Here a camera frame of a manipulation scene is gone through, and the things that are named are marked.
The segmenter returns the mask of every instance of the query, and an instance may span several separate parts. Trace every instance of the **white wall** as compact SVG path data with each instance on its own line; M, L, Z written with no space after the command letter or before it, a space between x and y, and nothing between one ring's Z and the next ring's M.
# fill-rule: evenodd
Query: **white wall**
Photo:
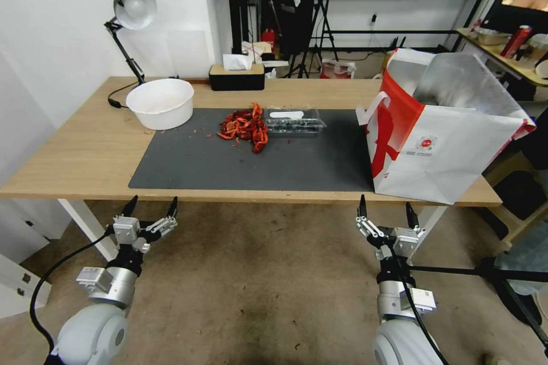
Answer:
M205 75L215 60L206 0L157 2L158 14L149 27L119 32L128 52L149 76L176 71ZM131 75L102 26L113 16L112 0L0 0L0 4L0 47L55 127L108 76Z
M470 0L330 0L328 19L332 30L452 30L467 14L463 10L470 8ZM401 41L404 36L408 47L435 47L447 38L433 34L335 34L334 38L336 47L388 47L394 37Z
M215 60L221 62L223 54L232 52L232 30L228 0L207 0L207 10Z
M147 76L206 76L222 50L219 29L212 27L216 3L156 1L158 14L149 27L119 32L127 51ZM226 1L227 16L219 21L228 19ZM132 73L103 27L113 17L112 0L0 5L2 185L109 76ZM105 103L105 109L111 108ZM0 253L19 262L45 245L45 237L58 238L69 220L56 201L2 200Z
M0 185L53 133L54 126L0 50ZM70 218L56 201L0 200L0 254L21 262L59 238Z

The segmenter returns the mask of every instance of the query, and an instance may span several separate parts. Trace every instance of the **desk lamp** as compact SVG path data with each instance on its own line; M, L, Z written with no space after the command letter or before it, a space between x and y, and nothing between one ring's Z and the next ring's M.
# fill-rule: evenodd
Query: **desk lamp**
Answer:
M143 29L152 22L155 15L156 0L114 0L114 17L104 24L126 58L126 63L137 77L139 84L144 83L144 72L137 62L127 55L116 32L122 27L130 30Z

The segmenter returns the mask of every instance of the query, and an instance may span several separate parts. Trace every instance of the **white bowl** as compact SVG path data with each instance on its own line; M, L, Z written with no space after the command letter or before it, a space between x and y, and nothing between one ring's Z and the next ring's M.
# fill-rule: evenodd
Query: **white bowl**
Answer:
M145 127L165 130L188 121L194 108L193 96L190 83L161 79L135 87L127 95L126 105Z

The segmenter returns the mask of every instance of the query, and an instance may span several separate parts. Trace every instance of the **tissue box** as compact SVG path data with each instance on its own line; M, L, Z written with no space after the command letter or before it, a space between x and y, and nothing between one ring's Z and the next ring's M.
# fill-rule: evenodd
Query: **tissue box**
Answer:
M251 70L227 71L222 64L214 64L209 83L214 91L264 90L264 66L253 64Z

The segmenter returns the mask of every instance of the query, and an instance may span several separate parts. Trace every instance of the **lamp shade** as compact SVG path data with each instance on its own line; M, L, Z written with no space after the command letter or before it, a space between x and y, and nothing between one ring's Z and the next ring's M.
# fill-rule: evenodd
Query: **lamp shade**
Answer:
M154 20L156 0L114 0L114 15L127 29L143 29Z

